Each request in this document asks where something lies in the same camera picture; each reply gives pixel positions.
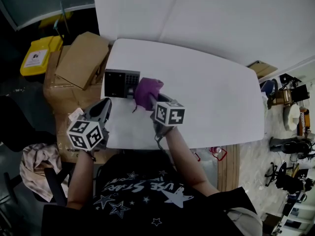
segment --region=white table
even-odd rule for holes
[[[261,140],[264,113],[260,87],[251,69],[203,52],[157,42],[118,39],[106,69],[140,71],[164,82],[161,93],[186,107],[179,126],[190,148]],[[102,87],[101,99],[104,96]],[[106,128],[109,148],[157,149],[151,112],[132,113],[134,100],[113,98]],[[167,148],[165,138],[161,145]]]

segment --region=star print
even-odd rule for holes
[[[173,203],[173,204],[177,205],[178,207],[183,208],[184,207],[184,204],[183,204],[184,201],[193,199],[193,196],[184,196],[183,191],[184,191],[183,187],[179,187],[175,191],[175,193],[171,193],[171,192],[162,190],[162,193],[168,197],[168,200],[166,200],[165,203]]]
[[[146,204],[148,203],[148,201],[150,201],[149,197],[144,197],[143,198],[143,202],[146,202]]]
[[[165,170],[163,170],[163,171],[159,171],[159,175],[164,176],[165,174],[167,174],[167,172],[166,172]]]
[[[154,224],[155,226],[158,226],[159,224],[162,224],[162,222],[160,221],[160,218],[154,218],[153,222],[151,224]]]
[[[124,202],[121,201],[118,205],[109,203],[110,206],[113,208],[109,215],[117,214],[120,218],[123,218],[124,211],[130,210],[130,208],[124,206]]]
[[[104,197],[103,195],[100,196],[100,200],[96,201],[93,205],[102,204],[102,209],[104,209],[105,205],[107,204],[108,201],[115,201],[116,199],[111,199],[111,195],[108,195]]]
[[[131,174],[127,173],[127,175],[129,176],[128,179],[135,179],[135,177],[139,176],[139,175],[135,174],[134,171]]]

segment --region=white panel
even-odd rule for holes
[[[157,41],[176,0],[95,0],[100,35]]]
[[[315,0],[177,0],[160,41],[284,69],[315,53],[314,9]]]
[[[161,93],[185,106],[179,125],[190,148],[205,148],[261,140],[263,103],[256,74],[226,59],[162,43],[119,39],[107,69],[140,71],[140,78],[164,82]],[[156,149],[150,112],[133,113],[133,100],[112,98],[106,123],[109,148]],[[166,148],[165,139],[162,145]]]

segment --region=purple towel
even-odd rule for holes
[[[153,106],[149,95],[151,94],[155,99],[158,98],[159,90],[164,83],[162,81],[150,78],[142,78],[134,93],[134,99],[137,106],[140,105],[146,110],[151,111]]]

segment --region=towel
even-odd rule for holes
[[[53,194],[49,188],[44,169],[53,168],[56,174],[61,171],[61,160],[56,144],[33,144],[23,149],[20,164],[20,175],[27,188],[40,195],[44,200],[50,202]],[[62,182],[62,188],[68,197],[67,176]]]
[[[144,107],[145,110],[152,111],[153,106],[150,100],[150,94],[157,100],[159,90],[163,85],[164,83],[160,80],[142,78],[134,93],[137,106],[140,105]]]

